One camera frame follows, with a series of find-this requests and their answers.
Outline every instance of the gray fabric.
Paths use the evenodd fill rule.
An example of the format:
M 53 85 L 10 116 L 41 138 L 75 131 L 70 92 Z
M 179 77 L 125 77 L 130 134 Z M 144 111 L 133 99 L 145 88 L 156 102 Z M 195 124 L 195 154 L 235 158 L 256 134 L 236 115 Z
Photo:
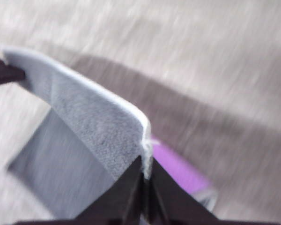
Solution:
M 115 179 L 144 155 L 149 123 L 135 106 L 41 54 L 3 50 L 9 64 L 25 70 L 21 85 L 47 101 Z
M 9 166 L 57 218 L 73 218 L 114 179 L 51 110 Z

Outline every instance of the purple surface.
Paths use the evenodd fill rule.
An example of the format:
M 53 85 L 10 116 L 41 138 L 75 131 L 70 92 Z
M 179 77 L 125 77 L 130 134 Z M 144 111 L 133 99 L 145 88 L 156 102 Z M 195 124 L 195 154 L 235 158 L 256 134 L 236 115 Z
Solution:
M 192 194 L 209 186 L 209 181 L 195 167 L 161 141 L 157 141 L 160 143 L 153 144 L 154 158 L 181 188 Z

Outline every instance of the gray floor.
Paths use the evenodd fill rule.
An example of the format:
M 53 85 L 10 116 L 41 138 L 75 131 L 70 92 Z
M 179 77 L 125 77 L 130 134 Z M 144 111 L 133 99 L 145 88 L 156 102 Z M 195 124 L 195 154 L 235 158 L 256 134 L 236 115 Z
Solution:
M 213 181 L 220 218 L 281 222 L 281 1 L 0 0 L 0 43 L 137 105 Z M 47 110 L 0 86 L 0 224 L 51 216 L 5 174 Z

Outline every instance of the concrete floor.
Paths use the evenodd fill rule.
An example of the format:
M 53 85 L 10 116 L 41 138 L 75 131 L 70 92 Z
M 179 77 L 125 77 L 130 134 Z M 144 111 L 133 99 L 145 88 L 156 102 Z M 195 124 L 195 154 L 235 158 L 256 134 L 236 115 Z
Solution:
M 214 182 L 218 217 L 281 222 L 281 1 L 0 0 L 0 43 L 48 54 L 137 105 Z M 0 86 L 0 224 L 51 216 L 4 176 L 47 110 Z

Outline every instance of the purple object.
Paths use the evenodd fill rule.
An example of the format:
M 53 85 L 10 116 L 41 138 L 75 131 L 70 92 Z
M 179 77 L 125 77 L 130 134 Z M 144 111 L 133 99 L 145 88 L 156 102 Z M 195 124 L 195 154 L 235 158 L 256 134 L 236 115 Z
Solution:
M 153 150 L 154 158 L 188 194 L 210 186 L 210 182 L 195 167 L 165 144 L 161 142 L 153 144 Z

